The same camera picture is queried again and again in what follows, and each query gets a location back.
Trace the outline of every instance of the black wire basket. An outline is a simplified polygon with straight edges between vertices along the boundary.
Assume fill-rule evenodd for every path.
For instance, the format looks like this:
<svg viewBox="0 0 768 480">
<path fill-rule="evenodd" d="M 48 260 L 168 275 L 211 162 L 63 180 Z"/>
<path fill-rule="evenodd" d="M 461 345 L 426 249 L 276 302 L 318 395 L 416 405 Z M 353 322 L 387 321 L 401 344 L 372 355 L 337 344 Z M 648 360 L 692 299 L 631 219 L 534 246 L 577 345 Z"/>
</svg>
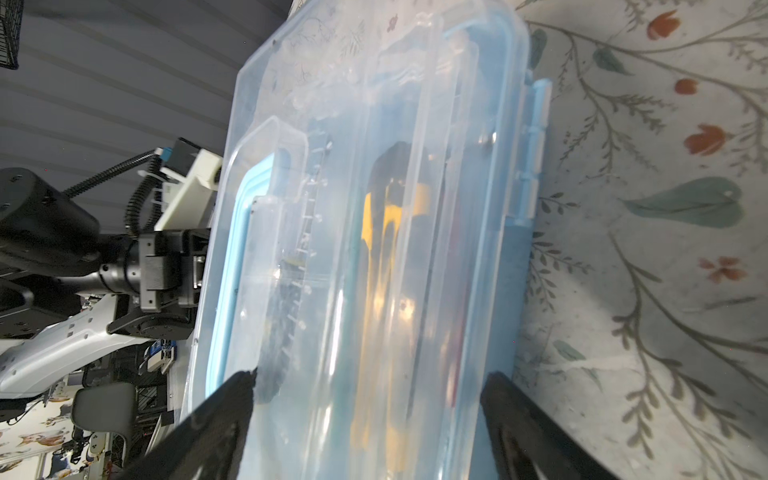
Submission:
<svg viewBox="0 0 768 480">
<path fill-rule="evenodd" d="M 0 0 L 0 67 L 18 68 L 18 38 L 24 0 Z"/>
</svg>

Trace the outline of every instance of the tabletop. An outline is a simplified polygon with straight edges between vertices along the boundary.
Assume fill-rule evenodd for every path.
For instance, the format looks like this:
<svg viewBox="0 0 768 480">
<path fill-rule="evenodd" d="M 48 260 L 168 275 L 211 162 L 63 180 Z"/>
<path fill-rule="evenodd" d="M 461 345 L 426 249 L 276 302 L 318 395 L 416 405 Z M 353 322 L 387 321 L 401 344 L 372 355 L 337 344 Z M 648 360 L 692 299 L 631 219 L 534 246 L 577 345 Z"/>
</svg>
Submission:
<svg viewBox="0 0 768 480">
<path fill-rule="evenodd" d="M 768 477 L 768 1 L 511 6 L 554 82 L 513 380 L 622 478 Z"/>
</svg>

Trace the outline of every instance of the chair backrest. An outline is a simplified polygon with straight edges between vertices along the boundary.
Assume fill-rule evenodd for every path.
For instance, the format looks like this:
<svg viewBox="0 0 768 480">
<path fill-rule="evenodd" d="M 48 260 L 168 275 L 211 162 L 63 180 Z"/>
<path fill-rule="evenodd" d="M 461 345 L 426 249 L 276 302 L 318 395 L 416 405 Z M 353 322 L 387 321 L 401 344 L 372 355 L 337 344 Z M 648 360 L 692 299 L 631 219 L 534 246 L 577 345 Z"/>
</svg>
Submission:
<svg viewBox="0 0 768 480">
<path fill-rule="evenodd" d="M 110 432 L 131 447 L 136 419 L 136 387 L 125 382 L 78 390 L 72 402 L 72 423 L 89 432 Z"/>
</svg>

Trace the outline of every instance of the plastic storage box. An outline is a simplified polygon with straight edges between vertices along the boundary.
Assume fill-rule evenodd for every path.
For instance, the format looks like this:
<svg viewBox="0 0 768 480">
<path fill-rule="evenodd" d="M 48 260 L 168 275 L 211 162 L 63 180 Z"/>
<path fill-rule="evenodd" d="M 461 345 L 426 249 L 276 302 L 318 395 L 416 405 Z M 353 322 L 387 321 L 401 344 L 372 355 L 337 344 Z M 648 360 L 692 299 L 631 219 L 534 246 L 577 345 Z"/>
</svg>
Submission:
<svg viewBox="0 0 768 480">
<path fill-rule="evenodd" d="M 185 411 L 258 367 L 241 478 L 467 476 L 550 84 L 507 5 L 400 3 L 313 0 L 238 75 Z"/>
</svg>

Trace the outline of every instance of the gray corrugated wall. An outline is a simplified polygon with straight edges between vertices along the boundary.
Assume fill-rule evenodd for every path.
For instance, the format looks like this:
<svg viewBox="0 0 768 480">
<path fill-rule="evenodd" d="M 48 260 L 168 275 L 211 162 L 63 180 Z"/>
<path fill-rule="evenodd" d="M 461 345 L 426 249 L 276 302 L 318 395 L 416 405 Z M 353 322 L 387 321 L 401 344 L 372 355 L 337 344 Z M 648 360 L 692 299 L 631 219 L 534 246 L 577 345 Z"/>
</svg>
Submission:
<svg viewBox="0 0 768 480">
<path fill-rule="evenodd" d="M 0 168 L 63 190 L 176 137 L 221 154 L 237 71 L 290 3 L 26 0 L 19 69 L 0 68 Z M 124 174 L 77 202 L 120 232 L 139 180 Z"/>
</svg>

